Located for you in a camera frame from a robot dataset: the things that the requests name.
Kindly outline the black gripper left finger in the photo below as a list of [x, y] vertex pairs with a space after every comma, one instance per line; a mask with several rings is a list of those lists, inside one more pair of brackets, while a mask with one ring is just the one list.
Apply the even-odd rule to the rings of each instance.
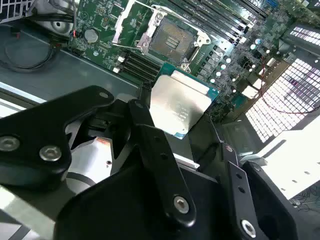
[[116, 126], [119, 153], [131, 144], [134, 162], [143, 165], [151, 185], [146, 187], [150, 214], [191, 227], [196, 207], [169, 143], [155, 127], [149, 109], [130, 100], [123, 110], [113, 95], [99, 86], [84, 89], [2, 118], [0, 121], [0, 182], [27, 190], [56, 189], [72, 163], [66, 128], [104, 110]]

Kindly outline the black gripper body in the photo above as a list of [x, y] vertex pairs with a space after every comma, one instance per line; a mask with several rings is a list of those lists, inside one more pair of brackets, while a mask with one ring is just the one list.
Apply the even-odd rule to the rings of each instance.
[[165, 216], [153, 180], [134, 151], [123, 169], [72, 198], [59, 213], [56, 240], [231, 240], [222, 191], [211, 177], [181, 166], [196, 207], [190, 228]]

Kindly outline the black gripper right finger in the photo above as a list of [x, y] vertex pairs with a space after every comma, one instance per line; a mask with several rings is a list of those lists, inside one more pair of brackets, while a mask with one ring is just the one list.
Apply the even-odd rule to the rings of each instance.
[[233, 240], [298, 240], [299, 216], [264, 170], [252, 161], [239, 166], [237, 154], [209, 123], [209, 176], [222, 189], [222, 229]]

